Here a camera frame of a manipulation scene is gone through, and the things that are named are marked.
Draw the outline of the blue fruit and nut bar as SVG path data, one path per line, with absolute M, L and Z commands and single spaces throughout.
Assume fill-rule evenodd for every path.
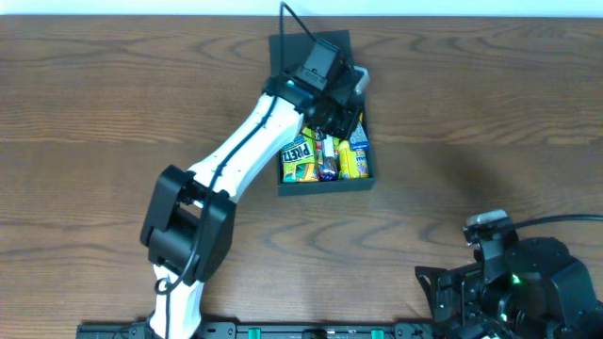
M 321 181 L 336 181 L 339 178 L 338 159 L 334 157 L 333 136 L 319 132 L 317 145 L 318 173 Z

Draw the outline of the blue gum pack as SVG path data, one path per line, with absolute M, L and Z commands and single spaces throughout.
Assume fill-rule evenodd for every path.
M 368 137 L 363 124 L 360 121 L 357 123 L 354 131 L 350 134 L 349 144 L 350 148 L 355 152 L 367 151 L 369 149 Z

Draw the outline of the yellow Pretz snack box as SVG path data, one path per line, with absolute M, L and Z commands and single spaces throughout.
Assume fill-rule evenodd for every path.
M 283 182 L 318 181 L 316 140 L 314 132 L 303 127 L 301 132 L 281 150 Z

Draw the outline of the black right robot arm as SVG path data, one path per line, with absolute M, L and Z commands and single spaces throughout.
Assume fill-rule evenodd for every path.
M 599 338 L 602 302 L 588 268 L 555 237 L 522 239 L 521 228 L 600 221 L 570 214 L 513 221 L 505 211 L 472 216 L 463 228 L 472 264 L 418 266 L 434 333 L 444 338 Z

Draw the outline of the yellow Mentos candy bottle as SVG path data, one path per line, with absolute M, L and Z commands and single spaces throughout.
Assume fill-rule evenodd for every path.
M 364 150 L 355 151 L 347 140 L 339 142 L 339 179 L 366 179 L 369 177 L 367 154 Z

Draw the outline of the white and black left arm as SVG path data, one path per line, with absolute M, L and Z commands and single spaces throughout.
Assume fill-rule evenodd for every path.
M 204 284 L 231 247 L 244 191 L 304 126 L 350 136 L 367 83 L 359 72 L 324 88 L 298 76 L 273 76 L 248 118 L 217 150 L 188 169 L 169 165 L 159 174 L 140 232 L 156 275 L 153 335 L 190 338 L 199 329 Z

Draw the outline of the green Haribo gummy bag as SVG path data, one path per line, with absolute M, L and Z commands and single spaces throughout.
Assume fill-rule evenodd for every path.
M 340 144 L 340 139 L 337 138 L 337 137 L 333 137 L 333 147 L 334 147 L 334 157 L 335 157 L 335 159 L 339 158 L 339 150 L 338 150 L 339 144 Z

